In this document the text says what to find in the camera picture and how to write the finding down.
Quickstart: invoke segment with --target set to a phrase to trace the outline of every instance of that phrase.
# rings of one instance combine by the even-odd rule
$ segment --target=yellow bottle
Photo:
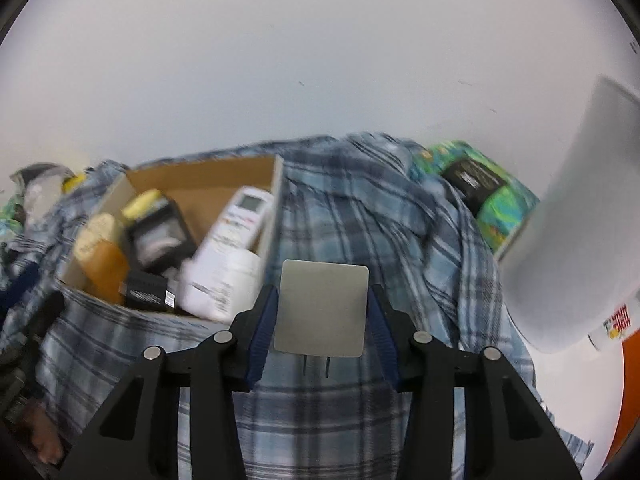
[[[94,285],[92,293],[100,300],[122,304],[120,284],[129,272],[129,262],[113,242],[100,240],[89,258],[80,262],[84,274]]]

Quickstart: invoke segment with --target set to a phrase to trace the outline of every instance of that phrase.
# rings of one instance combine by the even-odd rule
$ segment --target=remote control screen
[[[258,211],[261,203],[262,200],[256,196],[244,195],[238,203],[238,207],[255,213]]]

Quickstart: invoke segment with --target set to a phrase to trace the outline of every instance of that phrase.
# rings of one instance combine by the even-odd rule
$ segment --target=cardboard box
[[[157,188],[175,200],[193,239],[199,245],[240,187],[254,186],[267,190],[274,196],[273,213],[252,248],[260,256],[261,273],[264,274],[273,241],[281,182],[282,159],[278,156],[180,162],[147,170],[127,171],[116,179],[94,214],[106,212],[123,221],[121,210],[133,197]],[[69,288],[91,294],[91,282],[73,256],[60,280]],[[257,285],[256,295],[261,286],[262,282]],[[176,317],[162,312],[151,315]]]

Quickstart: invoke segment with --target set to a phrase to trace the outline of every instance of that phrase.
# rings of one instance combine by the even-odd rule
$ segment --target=orange object
[[[640,332],[636,332],[622,343],[622,348],[625,355],[625,389],[618,428],[609,449],[607,462],[624,444],[640,416]]]
[[[129,262],[116,244],[100,240],[91,256],[80,265],[94,284],[94,294],[98,298],[110,303],[122,303],[120,284],[127,277]]]

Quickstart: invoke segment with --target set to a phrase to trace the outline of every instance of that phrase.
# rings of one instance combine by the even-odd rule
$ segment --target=white wall
[[[384,130],[467,139],[542,193],[595,77],[640,86],[632,41],[609,0],[31,0],[0,46],[0,187]]]

